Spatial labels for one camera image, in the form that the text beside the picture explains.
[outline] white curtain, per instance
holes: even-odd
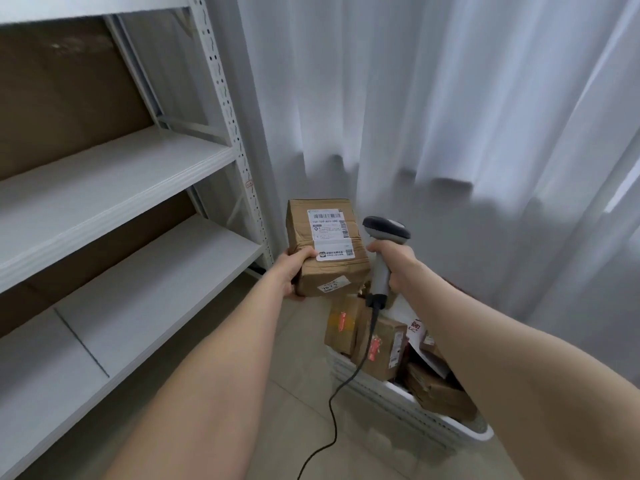
[[[348,197],[640,382],[640,0],[237,0],[279,207]]]

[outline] handheld scanner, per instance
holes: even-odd
[[[374,239],[387,240],[396,244],[404,244],[411,239],[411,233],[400,222],[385,219],[384,217],[369,216],[362,222],[364,229]],[[367,306],[377,304],[380,310],[387,305],[389,295],[389,267],[385,263],[382,254],[376,253],[373,264],[373,277],[371,279],[371,291],[367,296]]]

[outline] person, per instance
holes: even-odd
[[[640,478],[640,392],[576,347],[476,301],[375,241],[390,286],[426,323],[523,478]],[[244,478],[258,434],[282,299],[304,259],[280,256],[180,364],[116,456],[106,480]]]

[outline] barcode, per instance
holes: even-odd
[[[335,219],[340,217],[340,214],[314,214],[314,219]]]

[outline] person's left hand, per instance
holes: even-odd
[[[305,246],[295,254],[289,255],[288,251],[284,251],[278,257],[276,263],[271,267],[268,274],[274,275],[274,277],[282,284],[282,295],[284,297],[292,298],[297,301],[304,299],[304,297],[296,295],[291,280],[300,271],[305,259],[314,258],[317,255],[318,252],[315,249],[311,246]]]

